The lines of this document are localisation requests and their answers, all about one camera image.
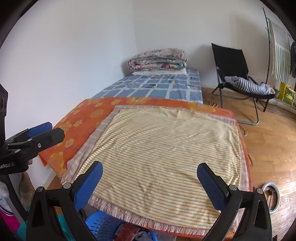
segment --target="yellow box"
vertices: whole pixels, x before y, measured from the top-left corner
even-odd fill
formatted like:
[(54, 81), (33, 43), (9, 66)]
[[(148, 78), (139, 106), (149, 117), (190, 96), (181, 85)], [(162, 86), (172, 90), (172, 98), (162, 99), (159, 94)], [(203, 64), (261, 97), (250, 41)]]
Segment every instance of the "yellow box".
[(291, 89), (290, 86), (281, 83), (279, 87), (279, 99), (292, 106), (295, 99), (295, 91)]

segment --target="rolled comforter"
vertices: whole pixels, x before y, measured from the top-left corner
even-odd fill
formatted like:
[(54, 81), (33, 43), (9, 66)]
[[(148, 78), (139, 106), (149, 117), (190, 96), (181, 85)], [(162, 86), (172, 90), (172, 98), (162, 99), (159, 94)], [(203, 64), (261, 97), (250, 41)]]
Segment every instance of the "rolled comforter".
[(158, 49), (135, 55), (129, 62), (130, 71), (181, 70), (187, 56), (182, 49)]

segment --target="striped clothing on chair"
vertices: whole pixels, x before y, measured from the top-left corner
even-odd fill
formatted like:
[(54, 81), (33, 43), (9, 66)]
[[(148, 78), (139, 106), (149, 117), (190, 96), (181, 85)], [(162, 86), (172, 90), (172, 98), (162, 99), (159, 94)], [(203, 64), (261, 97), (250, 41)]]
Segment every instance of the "striped clothing on chair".
[(254, 82), (248, 81), (242, 77), (237, 76), (225, 76), (225, 81), (235, 88), (249, 94), (255, 95), (270, 95), (273, 94), (274, 90), (267, 84), (261, 83), (259, 85)]

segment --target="black folding chair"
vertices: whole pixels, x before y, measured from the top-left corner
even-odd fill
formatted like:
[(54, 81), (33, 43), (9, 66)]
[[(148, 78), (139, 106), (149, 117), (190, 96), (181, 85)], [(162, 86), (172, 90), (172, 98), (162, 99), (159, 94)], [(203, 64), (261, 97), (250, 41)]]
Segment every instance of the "black folding chair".
[[(229, 97), (237, 100), (245, 100), (248, 98), (253, 98), (256, 115), (257, 115), (257, 122), (249, 122), (244, 120), (238, 120), (237, 122), (240, 124), (247, 124), (247, 125), (258, 125), (259, 124), (259, 115), (258, 115), (258, 109), (256, 105), (255, 99), (266, 99), (266, 105), (264, 107), (264, 112), (266, 110), (268, 101), (270, 99), (274, 98), (274, 94), (270, 95), (256, 95), (251, 93), (243, 92), (230, 83), (227, 83), (224, 80), (225, 76), (238, 76), (247, 79), (248, 81), (253, 81), (255, 84), (257, 84), (252, 77), (248, 75), (249, 70), (246, 63), (246, 60), (244, 58), (244, 54), (242, 50), (232, 49), (232, 48), (226, 48), (219, 45), (212, 44), (212, 49), (214, 53), (214, 58), (216, 62), (216, 70), (217, 70), (217, 78), (218, 78), (218, 86), (214, 89), (212, 94), (214, 95), (220, 95), (220, 101), (221, 101), (221, 107), (223, 108), (223, 96)], [(222, 89), (227, 88), (231, 89), (235, 92), (238, 92), (240, 94), (246, 95), (245, 98), (237, 98), (230, 95), (223, 95)], [(215, 91), (219, 89), (220, 94), (215, 94)]]

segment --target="orange floral sheet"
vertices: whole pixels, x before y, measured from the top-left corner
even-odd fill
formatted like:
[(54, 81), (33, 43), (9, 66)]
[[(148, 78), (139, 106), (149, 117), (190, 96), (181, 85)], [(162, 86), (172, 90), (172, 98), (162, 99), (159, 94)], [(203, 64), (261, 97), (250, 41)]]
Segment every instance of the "orange floral sheet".
[[(99, 124), (113, 111), (116, 105), (153, 105), (184, 108), (200, 112), (212, 113), (235, 119), (234, 114), (225, 109), (178, 100), (156, 99), (146, 97), (98, 98), (86, 99), (71, 110), (56, 126), (64, 130), (65, 138), (62, 143), (40, 152), (40, 159), (48, 163), (52, 169), (62, 176), (67, 171), (67, 162), (96, 130)], [(240, 134), (246, 161), (248, 159), (246, 147)], [(252, 189), (250, 165), (247, 162), (250, 190)]]

